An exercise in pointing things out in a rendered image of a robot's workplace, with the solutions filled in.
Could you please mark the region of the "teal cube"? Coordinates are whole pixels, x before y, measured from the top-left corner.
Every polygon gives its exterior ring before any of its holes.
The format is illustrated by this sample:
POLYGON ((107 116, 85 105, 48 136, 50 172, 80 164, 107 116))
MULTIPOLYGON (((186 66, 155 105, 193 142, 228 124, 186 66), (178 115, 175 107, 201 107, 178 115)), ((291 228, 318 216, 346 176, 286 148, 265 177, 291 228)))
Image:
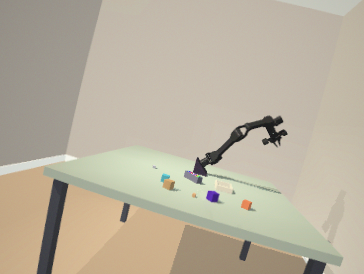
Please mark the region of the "teal cube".
POLYGON ((161 181, 160 182, 163 182, 164 183, 164 180, 165 179, 169 179, 169 178, 170 178, 170 175, 163 174, 162 177, 161 177, 161 181))

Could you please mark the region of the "orange cube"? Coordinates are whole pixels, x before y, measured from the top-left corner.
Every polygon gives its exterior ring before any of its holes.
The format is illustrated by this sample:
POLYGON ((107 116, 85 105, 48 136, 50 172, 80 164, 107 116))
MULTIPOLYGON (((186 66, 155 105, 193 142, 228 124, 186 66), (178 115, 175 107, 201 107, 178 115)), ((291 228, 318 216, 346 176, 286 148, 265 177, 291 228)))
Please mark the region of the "orange cube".
POLYGON ((250 210, 251 205, 252 205, 252 202, 245 199, 245 200, 242 201, 241 208, 246 209, 246 210, 250 210))

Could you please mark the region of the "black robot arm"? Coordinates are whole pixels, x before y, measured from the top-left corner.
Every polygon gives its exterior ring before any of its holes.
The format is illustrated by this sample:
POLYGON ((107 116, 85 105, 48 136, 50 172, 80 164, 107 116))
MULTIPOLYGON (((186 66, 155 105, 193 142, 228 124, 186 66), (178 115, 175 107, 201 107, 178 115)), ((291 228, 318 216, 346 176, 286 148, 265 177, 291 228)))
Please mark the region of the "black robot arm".
MULTIPOLYGON (((276 118, 273 118, 272 116, 268 115, 268 116, 265 116, 261 120, 253 121, 250 123, 247 122, 244 125, 238 126, 236 129, 233 130, 230 138, 217 151, 206 153, 205 154, 206 157, 203 158, 202 160, 199 159, 199 162, 203 168, 205 166, 207 166, 208 164, 211 164, 211 165, 217 164, 222 159, 222 155, 235 142, 240 142, 245 137, 247 137, 247 135, 251 129, 255 129, 255 128, 259 128, 259 127, 266 127, 267 131, 271 131, 275 128, 274 126, 278 126, 281 123, 283 123, 281 116, 277 116, 276 118), (244 127, 247 129, 245 134, 243 134, 242 131, 240 130, 241 128, 244 128, 244 127)), ((280 134, 280 132, 277 133, 276 131, 274 131, 273 134, 270 133, 270 137, 271 137, 271 139, 274 140, 274 142, 277 142, 280 139, 279 137, 281 137, 281 134, 280 134)))

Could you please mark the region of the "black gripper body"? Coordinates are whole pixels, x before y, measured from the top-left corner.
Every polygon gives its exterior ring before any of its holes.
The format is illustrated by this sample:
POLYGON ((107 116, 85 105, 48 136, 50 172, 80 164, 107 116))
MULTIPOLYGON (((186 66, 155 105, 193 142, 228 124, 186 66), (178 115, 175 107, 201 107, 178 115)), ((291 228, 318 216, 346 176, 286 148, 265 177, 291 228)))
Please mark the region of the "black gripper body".
MULTIPOLYGON (((268 134, 269 134, 269 136, 270 136, 270 133, 274 133, 274 131, 276 131, 276 129, 274 128, 273 130, 271 130, 271 131, 268 131, 268 134)), ((277 132, 277 131, 276 131, 277 132)), ((287 133, 287 131, 286 130, 281 130, 281 131, 279 131, 280 132, 280 134, 282 135, 282 136, 285 136, 285 135, 287 135, 288 133, 287 133)), ((264 144, 264 145, 267 145, 267 144, 269 144, 269 141, 270 142, 273 142, 274 140, 273 139, 271 139, 271 137, 269 138, 269 139, 267 139, 267 138, 265 138, 265 139, 262 139, 262 143, 264 144)))

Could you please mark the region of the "tan cube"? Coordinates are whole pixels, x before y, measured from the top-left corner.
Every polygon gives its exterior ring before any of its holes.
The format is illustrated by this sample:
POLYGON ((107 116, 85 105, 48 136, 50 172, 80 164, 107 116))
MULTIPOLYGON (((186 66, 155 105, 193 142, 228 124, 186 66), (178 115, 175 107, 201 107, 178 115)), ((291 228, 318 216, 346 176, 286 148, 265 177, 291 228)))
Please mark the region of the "tan cube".
POLYGON ((174 188, 175 181, 170 179, 165 179, 162 188, 167 190, 172 190, 174 188))

